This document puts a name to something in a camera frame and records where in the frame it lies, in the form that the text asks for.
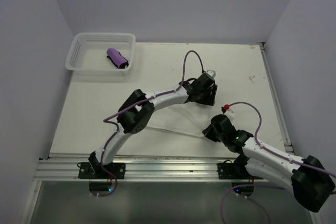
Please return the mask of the purple and black towel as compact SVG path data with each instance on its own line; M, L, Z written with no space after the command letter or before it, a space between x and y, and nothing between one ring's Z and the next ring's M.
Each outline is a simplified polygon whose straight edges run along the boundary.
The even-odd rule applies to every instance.
M114 48L107 49L107 58L117 69L125 69L129 66L129 62Z

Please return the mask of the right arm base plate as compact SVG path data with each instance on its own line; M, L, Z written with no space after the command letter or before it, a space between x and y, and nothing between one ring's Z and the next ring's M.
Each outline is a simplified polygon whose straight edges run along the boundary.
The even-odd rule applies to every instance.
M260 177L250 175L244 166L229 160L217 163L216 166L219 179L231 179L231 180L261 179Z

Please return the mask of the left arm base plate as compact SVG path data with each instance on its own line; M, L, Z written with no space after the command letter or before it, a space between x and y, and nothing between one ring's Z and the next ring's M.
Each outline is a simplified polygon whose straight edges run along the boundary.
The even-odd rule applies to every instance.
M107 174L102 170L101 165L97 165L98 172L95 173L89 162L80 162L77 164L79 168L79 179L109 179L112 178L110 174ZM125 163L110 163L105 165L104 168L112 173L117 179L124 179L126 165Z

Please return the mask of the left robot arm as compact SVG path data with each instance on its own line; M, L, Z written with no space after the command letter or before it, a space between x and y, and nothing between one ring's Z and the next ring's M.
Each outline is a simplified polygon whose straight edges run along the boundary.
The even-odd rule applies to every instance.
M128 138L147 126L154 112L189 102L213 106L216 91L214 71L204 71L198 78L181 81L177 87L161 93L144 93L140 89L133 91L116 114L103 120L115 125L116 130L101 148L90 154L90 171L97 178L112 176L109 165L115 155Z

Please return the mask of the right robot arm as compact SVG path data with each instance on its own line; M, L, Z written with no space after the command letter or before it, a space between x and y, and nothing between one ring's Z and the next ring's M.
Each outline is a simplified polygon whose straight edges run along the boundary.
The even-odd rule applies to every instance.
M235 129L223 114L211 119L203 135L238 155L232 163L218 163L220 179L265 179L292 193L311 212L318 212L335 190L331 174L317 158L303 158L271 147L251 133Z

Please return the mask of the white towel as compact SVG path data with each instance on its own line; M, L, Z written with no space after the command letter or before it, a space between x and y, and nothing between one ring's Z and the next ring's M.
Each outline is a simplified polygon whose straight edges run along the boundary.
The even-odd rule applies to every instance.
M197 103L177 104L155 112L147 128L203 137L203 130L210 125L211 119L222 113L219 106Z

